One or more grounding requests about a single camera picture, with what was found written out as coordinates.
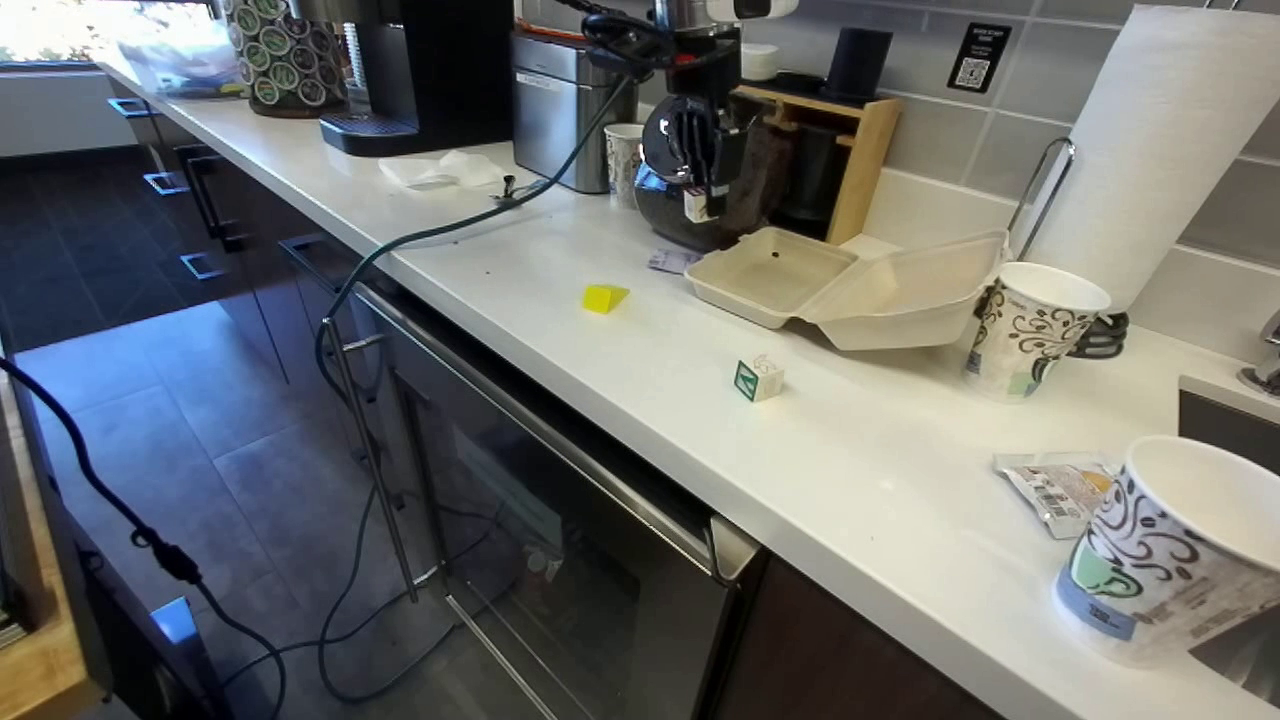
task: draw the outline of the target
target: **window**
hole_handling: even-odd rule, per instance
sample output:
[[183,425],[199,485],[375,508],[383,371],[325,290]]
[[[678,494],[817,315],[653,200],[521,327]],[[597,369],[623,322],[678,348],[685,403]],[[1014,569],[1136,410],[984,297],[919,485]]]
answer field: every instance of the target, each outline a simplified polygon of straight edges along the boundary
[[163,23],[173,17],[209,17],[202,0],[0,0],[0,69],[86,62],[126,23]]

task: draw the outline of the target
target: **sink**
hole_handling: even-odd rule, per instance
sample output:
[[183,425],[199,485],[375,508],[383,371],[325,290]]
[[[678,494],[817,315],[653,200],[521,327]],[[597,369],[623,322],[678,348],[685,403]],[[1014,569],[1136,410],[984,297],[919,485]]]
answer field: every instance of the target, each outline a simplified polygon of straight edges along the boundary
[[[1248,387],[1181,384],[1181,437],[1280,473],[1280,403]],[[1280,708],[1280,606],[1190,646],[1199,662]]]

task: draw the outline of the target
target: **paper towel holder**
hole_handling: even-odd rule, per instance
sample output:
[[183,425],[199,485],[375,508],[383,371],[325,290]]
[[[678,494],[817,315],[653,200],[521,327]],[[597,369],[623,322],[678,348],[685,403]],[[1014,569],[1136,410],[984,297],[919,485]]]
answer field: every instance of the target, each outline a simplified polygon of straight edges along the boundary
[[1036,245],[1036,234],[1040,234],[1040,224],[1045,224],[1056,192],[1059,192],[1059,188],[1068,184],[1068,176],[1070,176],[1070,164],[1076,164],[1076,141],[1070,141],[1070,135],[1056,135],[1056,141],[1045,144],[1045,150],[1040,150],[1040,158],[1036,158],[1023,192],[1014,197],[1013,216],[1009,216],[1009,228],[1004,228],[1009,238],[1014,234],[1014,228],[1020,228],[1020,220],[1023,220],[1023,212],[1026,212],[1026,202],[1030,202],[1030,188],[1045,188],[1045,192],[1040,192],[1040,200],[1036,200],[1036,216],[1026,220],[1026,224],[1030,224],[1026,234],[1023,234],[1020,248],[1009,253],[1009,257],[1023,258],[1023,257],[1030,253],[1030,245]]

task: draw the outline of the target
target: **paper cup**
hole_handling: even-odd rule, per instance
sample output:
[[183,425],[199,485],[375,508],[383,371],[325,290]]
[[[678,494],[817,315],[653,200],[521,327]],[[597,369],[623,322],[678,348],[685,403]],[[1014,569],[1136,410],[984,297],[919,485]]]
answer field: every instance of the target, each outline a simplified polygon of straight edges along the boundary
[[636,209],[639,135],[643,135],[643,123],[603,127],[606,200],[617,209]]
[[1129,656],[1187,650],[1280,601],[1280,476],[1181,437],[1136,439],[1056,594]]
[[977,308],[977,337],[965,357],[973,384],[999,397],[1030,397],[1047,369],[1068,357],[1111,297],[1062,269],[999,263]]

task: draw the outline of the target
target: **dishwasher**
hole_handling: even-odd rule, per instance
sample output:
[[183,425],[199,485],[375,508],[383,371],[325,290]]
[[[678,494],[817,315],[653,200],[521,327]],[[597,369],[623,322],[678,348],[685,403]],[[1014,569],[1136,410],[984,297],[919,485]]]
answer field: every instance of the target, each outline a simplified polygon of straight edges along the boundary
[[387,485],[425,493],[425,590],[491,656],[475,685],[516,686],[502,715],[702,715],[760,542],[403,286],[357,303],[348,369]]

